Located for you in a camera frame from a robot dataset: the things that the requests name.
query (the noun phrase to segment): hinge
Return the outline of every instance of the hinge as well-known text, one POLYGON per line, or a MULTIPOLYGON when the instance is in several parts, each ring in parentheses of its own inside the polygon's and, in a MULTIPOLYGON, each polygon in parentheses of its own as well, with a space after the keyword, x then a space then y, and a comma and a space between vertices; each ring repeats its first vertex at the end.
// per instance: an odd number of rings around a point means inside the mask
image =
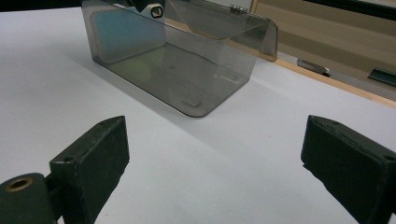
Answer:
POLYGON ((239 7, 236 5, 230 5, 231 14, 242 15, 248 13, 248 9, 245 7, 239 7))

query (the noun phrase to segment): bolt hole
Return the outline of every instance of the bolt hole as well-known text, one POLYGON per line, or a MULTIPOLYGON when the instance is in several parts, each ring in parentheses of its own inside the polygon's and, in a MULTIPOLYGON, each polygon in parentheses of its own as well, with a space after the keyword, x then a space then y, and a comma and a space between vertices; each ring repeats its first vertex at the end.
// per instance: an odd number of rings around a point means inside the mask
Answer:
POLYGON ((387 159, 388 161, 395 161, 396 159, 394 157, 391 156, 384 156, 385 159, 387 159))
POLYGON ((15 192, 21 189, 25 189, 33 182, 32 178, 26 177, 22 179, 17 179, 12 181, 9 185, 6 186, 6 191, 8 192, 15 192))
POLYGON ((72 161, 73 159, 74 159, 74 157, 65 157, 64 162, 69 162, 69 161, 72 161))
POLYGON ((162 7, 154 7, 151 9, 151 16, 154 19, 161 18, 163 16, 163 8, 162 7))

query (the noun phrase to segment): white tabletop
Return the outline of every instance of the white tabletop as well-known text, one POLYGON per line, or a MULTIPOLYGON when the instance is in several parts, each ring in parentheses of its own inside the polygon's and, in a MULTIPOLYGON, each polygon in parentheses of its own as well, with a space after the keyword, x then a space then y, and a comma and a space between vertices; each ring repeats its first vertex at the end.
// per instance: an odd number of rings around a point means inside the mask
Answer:
POLYGON ((0 182, 49 174, 91 126, 125 115, 131 161, 96 223, 356 223, 303 167, 308 115, 396 150, 394 108, 260 59, 188 118, 92 61, 80 8, 0 13, 0 106, 0 182))

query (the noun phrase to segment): transparent plastic box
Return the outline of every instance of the transparent plastic box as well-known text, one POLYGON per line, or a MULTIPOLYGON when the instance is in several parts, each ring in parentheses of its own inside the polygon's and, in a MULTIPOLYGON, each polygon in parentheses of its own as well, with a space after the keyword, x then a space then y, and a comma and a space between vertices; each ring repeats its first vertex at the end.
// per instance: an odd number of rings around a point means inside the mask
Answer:
POLYGON ((276 25, 202 0, 143 11, 85 0, 92 58, 180 112, 203 117, 248 82, 259 53, 276 60, 276 25))

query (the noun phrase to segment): wooden surface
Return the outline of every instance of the wooden surface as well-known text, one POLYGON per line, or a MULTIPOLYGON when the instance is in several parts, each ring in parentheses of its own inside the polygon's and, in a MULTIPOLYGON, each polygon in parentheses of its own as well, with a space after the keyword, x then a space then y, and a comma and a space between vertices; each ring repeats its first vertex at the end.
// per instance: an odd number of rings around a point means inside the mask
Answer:
POLYGON ((276 23, 281 52, 362 82, 376 67, 396 71, 396 21, 293 0, 259 0, 252 11, 276 23))

